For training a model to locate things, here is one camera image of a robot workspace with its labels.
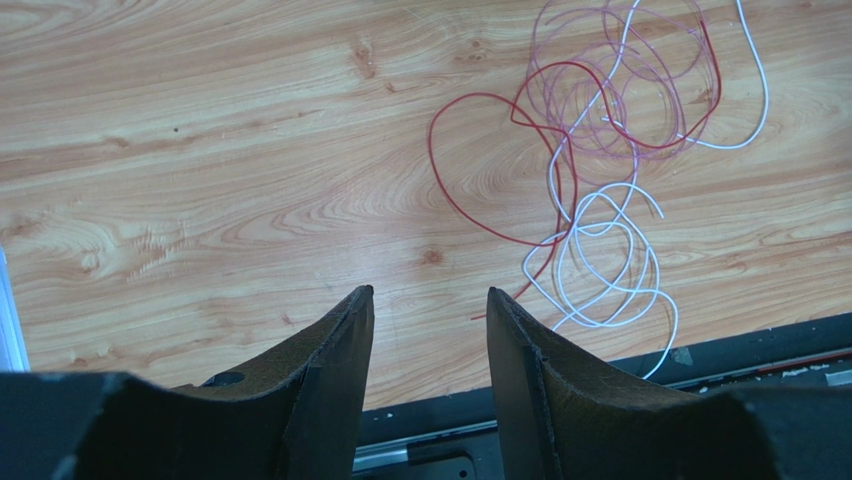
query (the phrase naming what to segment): red wire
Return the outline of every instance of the red wire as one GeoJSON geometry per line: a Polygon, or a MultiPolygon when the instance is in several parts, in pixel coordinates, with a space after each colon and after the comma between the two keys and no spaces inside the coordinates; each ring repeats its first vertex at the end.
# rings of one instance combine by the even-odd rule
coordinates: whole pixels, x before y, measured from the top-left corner
{"type": "MultiPolygon", "coordinates": [[[[429,130],[428,130],[427,137],[426,137],[426,146],[427,146],[427,149],[429,151],[429,161],[432,164],[432,171],[435,173],[435,180],[438,183],[438,187],[441,189],[441,191],[444,193],[444,196],[447,198],[447,201],[449,201],[450,205],[452,205],[453,208],[456,209],[456,211],[461,213],[462,216],[467,218],[469,221],[471,221],[472,223],[474,223],[478,227],[482,228],[483,230],[485,230],[489,233],[492,233],[492,234],[494,234],[494,235],[496,235],[496,236],[498,236],[498,237],[500,237],[504,240],[508,240],[508,241],[511,241],[511,242],[514,242],[514,243],[519,243],[519,244],[527,245],[527,246],[531,246],[531,247],[551,247],[550,254],[547,256],[547,259],[544,261],[544,264],[535,273],[535,275],[533,275],[533,279],[538,279],[538,277],[544,272],[544,270],[547,268],[547,266],[553,260],[553,257],[556,254],[556,247],[559,245],[559,243],[562,240],[564,240],[565,238],[568,237],[568,235],[571,232],[571,229],[574,228],[574,222],[573,221],[569,222],[570,224],[568,225],[568,228],[565,231],[565,235],[562,235],[561,237],[557,238],[556,240],[554,240],[550,243],[535,243],[535,242],[530,242],[530,241],[527,241],[527,240],[521,240],[519,238],[515,238],[515,237],[512,237],[510,235],[501,233],[501,232],[489,227],[488,225],[485,225],[484,223],[480,222],[479,220],[474,218],[472,215],[467,213],[467,211],[465,211],[458,204],[458,202],[456,202],[456,200],[453,198],[453,196],[450,194],[449,190],[446,187],[446,184],[444,183],[444,180],[441,178],[440,172],[438,171],[438,165],[437,165],[437,162],[435,161],[435,152],[434,152],[434,146],[433,146],[433,134],[434,134],[434,129],[435,129],[435,123],[438,121],[438,118],[440,118],[440,116],[443,115],[451,107],[453,107],[454,105],[456,105],[456,104],[458,104],[458,103],[460,103],[460,102],[462,102],[466,99],[473,98],[473,97],[485,97],[485,98],[491,98],[491,99],[499,100],[499,101],[509,105],[511,107],[511,111],[509,113],[509,120],[512,123],[519,125],[519,126],[522,126],[522,127],[535,128],[536,132],[539,134],[542,141],[544,141],[544,144],[547,146],[548,151],[550,151],[551,156],[553,156],[555,154],[555,150],[553,149],[553,147],[551,147],[550,142],[548,141],[547,136],[544,134],[544,132],[550,131],[550,132],[559,133],[559,134],[563,135],[563,137],[564,137],[563,141],[566,143],[566,145],[568,147],[568,164],[571,168],[571,176],[572,176],[573,183],[574,183],[574,196],[573,196],[572,206],[571,206],[571,212],[574,213],[576,211],[577,202],[579,200],[579,198],[578,198],[579,181],[578,181],[578,176],[577,176],[576,165],[574,163],[574,151],[573,151],[573,147],[572,147],[572,143],[571,143],[571,136],[568,135],[568,132],[566,132],[565,130],[562,130],[560,128],[551,127],[551,126],[547,126],[547,125],[539,125],[539,124],[535,123],[535,121],[532,119],[532,117],[530,117],[530,115],[527,114],[527,112],[524,111],[524,109],[521,108],[520,105],[518,105],[518,100],[519,100],[521,94],[524,92],[524,90],[528,89],[528,85],[529,85],[530,81],[532,81],[533,78],[542,74],[544,71],[546,71],[550,68],[557,67],[557,66],[578,67],[578,68],[584,70],[587,74],[589,74],[589,76],[592,78],[592,80],[594,80],[594,82],[597,84],[598,89],[601,92],[601,96],[603,97],[603,103],[604,103],[604,106],[606,108],[607,118],[609,119],[609,123],[612,125],[613,129],[615,129],[616,132],[618,132],[622,137],[626,138],[627,140],[629,140],[629,141],[631,141],[631,142],[633,142],[637,145],[640,145],[642,147],[649,148],[649,149],[652,149],[652,150],[663,150],[663,149],[666,149],[666,148],[669,148],[669,147],[673,147],[673,146],[675,146],[679,143],[685,142],[687,137],[692,135],[692,133],[695,132],[695,130],[698,129],[698,127],[702,123],[706,122],[710,118],[710,115],[713,113],[713,111],[716,110],[716,107],[718,107],[719,102],[721,101],[721,98],[722,98],[722,73],[721,73],[721,69],[719,68],[719,62],[718,62],[718,59],[716,57],[716,52],[713,49],[713,44],[710,42],[710,35],[707,32],[707,26],[705,25],[703,20],[699,21],[699,23],[701,25],[702,31],[704,32],[704,38],[707,41],[707,47],[710,50],[710,58],[713,61],[713,69],[715,70],[715,73],[716,73],[716,80],[717,80],[717,88],[718,89],[717,89],[717,95],[716,95],[715,101],[710,106],[710,108],[707,110],[707,113],[704,114],[704,116],[702,116],[701,119],[699,119],[695,123],[695,125],[693,125],[692,128],[690,128],[689,131],[686,134],[684,134],[682,137],[680,137],[679,139],[674,140],[672,142],[669,142],[667,144],[664,144],[664,145],[651,145],[651,144],[642,142],[639,139],[634,138],[633,136],[631,136],[629,133],[627,133],[625,130],[623,130],[621,127],[619,127],[615,123],[615,120],[614,120],[613,115],[612,115],[612,111],[610,110],[610,107],[609,107],[609,101],[607,100],[606,89],[604,88],[603,83],[595,76],[594,72],[591,69],[589,69],[588,67],[586,67],[585,65],[583,65],[581,63],[577,63],[577,62],[573,62],[573,61],[554,62],[554,63],[548,64],[548,65],[545,65],[544,67],[541,67],[540,69],[536,70],[532,75],[529,75],[526,78],[526,80],[524,80],[524,82],[521,84],[521,87],[518,89],[518,92],[515,95],[515,98],[513,100],[509,100],[506,97],[503,97],[501,95],[497,95],[497,94],[494,94],[494,93],[489,93],[489,92],[468,93],[468,94],[462,95],[461,97],[458,97],[455,100],[451,101],[450,103],[444,105],[440,110],[438,110],[438,112],[435,114],[435,116],[432,117],[432,121],[429,122],[429,130]],[[515,118],[516,113],[520,113],[527,120],[527,123],[524,123],[524,122],[517,120],[515,118]]],[[[557,201],[559,201],[561,203],[562,202],[562,179],[561,179],[561,175],[560,175],[560,171],[559,171],[559,163],[558,162],[555,164],[555,172],[556,172],[556,183],[557,183],[557,189],[558,189],[557,201]]],[[[562,217],[557,212],[557,215],[556,215],[556,231],[554,233],[559,233],[561,226],[562,226],[562,217]]],[[[530,286],[532,286],[531,281],[527,282],[513,296],[513,298],[517,300],[521,295],[524,294],[524,292],[527,291],[527,289],[529,289],[530,286]]],[[[473,317],[472,320],[478,320],[478,319],[481,319],[481,318],[485,318],[485,315],[473,317]]]]}

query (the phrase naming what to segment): black hole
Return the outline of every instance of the black hole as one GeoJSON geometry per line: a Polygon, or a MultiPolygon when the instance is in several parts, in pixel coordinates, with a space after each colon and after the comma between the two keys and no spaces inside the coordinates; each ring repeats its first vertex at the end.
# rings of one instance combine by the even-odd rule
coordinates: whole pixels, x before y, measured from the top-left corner
{"type": "Polygon", "coordinates": [[[240,372],[222,372],[210,377],[210,380],[204,382],[202,387],[227,387],[228,385],[236,385],[246,378],[240,372]]]}

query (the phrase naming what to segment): wooden table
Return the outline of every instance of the wooden table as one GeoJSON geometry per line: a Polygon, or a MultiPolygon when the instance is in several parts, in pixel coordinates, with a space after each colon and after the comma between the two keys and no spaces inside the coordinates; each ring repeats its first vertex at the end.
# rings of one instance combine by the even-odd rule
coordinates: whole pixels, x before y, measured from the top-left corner
{"type": "MultiPolygon", "coordinates": [[[[0,242],[33,367],[199,383],[369,283],[367,408],[488,385],[485,325],[469,318],[489,286],[523,284],[527,247],[450,207],[426,126],[461,94],[514,93],[541,5],[0,7],[0,242]]],[[[759,118],[760,83],[734,3],[701,5],[725,82],[704,138],[737,142],[759,118]]],[[[677,345],[852,310],[852,7],[745,10],[771,86],[766,129],[748,148],[644,165],[639,184],[666,218],[631,210],[680,307],[677,345]]],[[[654,21],[636,25],[654,36],[654,21]]],[[[454,111],[441,167],[483,220],[540,240],[554,222],[547,153],[505,115],[486,102],[454,111]]],[[[615,269],[620,242],[589,251],[615,269]]],[[[568,286],[597,289],[587,274],[568,286]]],[[[558,319],[536,293],[521,302],[558,319]]],[[[659,306],[623,329],[561,333],[613,359],[660,349],[668,315],[659,306]]]]}

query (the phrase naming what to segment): wood grain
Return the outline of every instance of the wood grain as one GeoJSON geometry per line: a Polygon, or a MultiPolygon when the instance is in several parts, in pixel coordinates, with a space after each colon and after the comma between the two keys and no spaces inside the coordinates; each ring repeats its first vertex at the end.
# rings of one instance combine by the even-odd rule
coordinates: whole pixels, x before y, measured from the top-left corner
{"type": "MultiPolygon", "coordinates": [[[[852,310],[852,8],[744,3],[772,88],[766,130],[748,148],[696,147],[640,178],[666,212],[635,208],[681,309],[679,345],[852,310]]],[[[200,383],[370,283],[368,408],[486,386],[485,324],[469,317],[487,287],[522,285],[526,248],[453,211],[425,133],[461,94],[514,93],[540,7],[4,2],[0,242],[34,368],[200,383]]],[[[702,8],[725,79],[704,137],[739,141],[759,117],[760,84],[733,2],[702,8]]],[[[635,108],[654,122],[656,105],[635,108]]],[[[487,102],[452,112],[440,165],[466,208],[540,239],[554,220],[546,153],[505,113],[487,102]]],[[[612,238],[589,251],[615,269],[623,248],[612,238]]],[[[583,275],[569,287],[597,289],[583,275]]],[[[557,320],[537,294],[522,303],[557,320]]],[[[623,329],[561,333],[613,359],[661,348],[667,316],[655,307],[623,329]]]]}

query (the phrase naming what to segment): screw hole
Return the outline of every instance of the screw hole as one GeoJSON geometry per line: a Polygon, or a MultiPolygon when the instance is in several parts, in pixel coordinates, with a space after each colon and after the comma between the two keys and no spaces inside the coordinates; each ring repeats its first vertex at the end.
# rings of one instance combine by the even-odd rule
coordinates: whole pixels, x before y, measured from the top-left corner
{"type": "Polygon", "coordinates": [[[210,380],[204,382],[202,387],[227,387],[228,385],[236,385],[245,379],[246,376],[240,372],[222,372],[210,377],[210,380]]]}

